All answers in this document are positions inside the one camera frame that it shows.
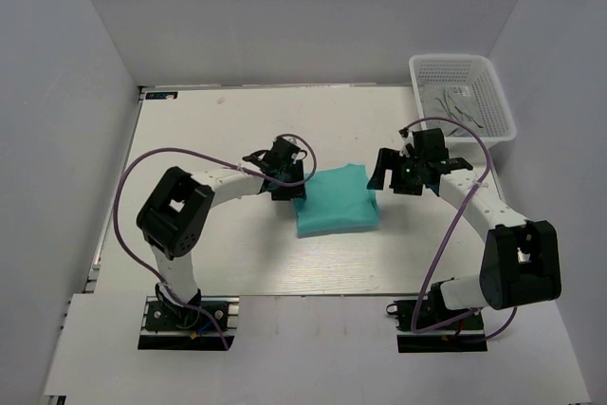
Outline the teal green t shirt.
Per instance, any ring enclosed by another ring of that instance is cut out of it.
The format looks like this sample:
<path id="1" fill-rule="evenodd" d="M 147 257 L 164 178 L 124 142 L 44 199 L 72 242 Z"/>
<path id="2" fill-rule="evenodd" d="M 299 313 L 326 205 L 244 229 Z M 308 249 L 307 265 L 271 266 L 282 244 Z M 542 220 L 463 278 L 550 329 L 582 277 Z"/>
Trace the teal green t shirt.
<path id="1" fill-rule="evenodd" d="M 317 171 L 306 183 L 306 199 L 293 202 L 300 238 L 375 230 L 380 217 L 376 194 L 367 188 L 362 164 Z"/>

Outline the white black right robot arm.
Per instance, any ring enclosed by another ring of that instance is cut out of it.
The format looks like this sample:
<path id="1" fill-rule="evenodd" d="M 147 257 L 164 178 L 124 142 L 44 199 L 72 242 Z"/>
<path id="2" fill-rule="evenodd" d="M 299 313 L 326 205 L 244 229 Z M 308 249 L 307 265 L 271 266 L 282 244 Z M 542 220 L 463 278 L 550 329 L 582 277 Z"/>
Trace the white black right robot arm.
<path id="1" fill-rule="evenodd" d="M 419 309 L 435 325 L 451 327 L 466 311 L 503 310 L 560 297 L 554 226 L 528 219 L 484 187 L 467 160 L 450 155 L 440 129 L 415 132 L 404 151 L 380 149 L 367 187 L 414 196 L 430 190 L 453 206 L 485 243 L 477 274 L 431 285 Z"/>

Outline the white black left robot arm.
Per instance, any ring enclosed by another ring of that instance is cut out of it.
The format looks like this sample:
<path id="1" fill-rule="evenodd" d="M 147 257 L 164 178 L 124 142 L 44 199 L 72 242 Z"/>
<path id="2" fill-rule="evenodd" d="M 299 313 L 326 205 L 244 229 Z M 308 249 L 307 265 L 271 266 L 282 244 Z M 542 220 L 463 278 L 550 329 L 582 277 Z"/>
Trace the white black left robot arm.
<path id="1" fill-rule="evenodd" d="M 193 276 L 192 250 L 210 211 L 244 196 L 263 193 L 274 201 L 306 200 L 301 138 L 276 137 L 267 150 L 243 157 L 246 170 L 222 160 L 217 169 L 193 175 L 174 166 L 158 181 L 138 213 L 136 223 L 151 247 L 161 278 L 156 297 L 178 327 L 190 328 L 200 314 L 201 291 Z"/>

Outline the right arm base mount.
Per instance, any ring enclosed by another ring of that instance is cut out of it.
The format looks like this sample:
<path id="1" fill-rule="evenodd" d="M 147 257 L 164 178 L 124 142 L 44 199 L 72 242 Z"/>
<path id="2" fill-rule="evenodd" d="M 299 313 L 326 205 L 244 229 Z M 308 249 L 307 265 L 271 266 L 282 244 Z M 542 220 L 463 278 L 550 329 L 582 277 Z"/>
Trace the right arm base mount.
<path id="1" fill-rule="evenodd" d="M 397 300 L 386 306 L 395 320 L 397 351 L 400 354 L 482 353 L 487 351 L 482 316 L 475 313 L 464 320 L 416 334 L 412 331 L 415 299 Z"/>

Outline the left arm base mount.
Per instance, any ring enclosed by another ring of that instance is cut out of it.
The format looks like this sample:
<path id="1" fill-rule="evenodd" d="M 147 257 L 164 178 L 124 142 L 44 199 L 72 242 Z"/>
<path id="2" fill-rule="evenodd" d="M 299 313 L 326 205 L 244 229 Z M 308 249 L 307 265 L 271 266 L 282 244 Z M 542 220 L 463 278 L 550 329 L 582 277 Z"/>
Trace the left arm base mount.
<path id="1" fill-rule="evenodd" d="M 217 321 L 227 345 L 208 316 L 190 309 L 183 309 L 177 315 L 157 297 L 148 296 L 143 308 L 138 350 L 221 352 L 231 348 L 238 325 L 239 299 L 206 297 L 200 306 Z"/>

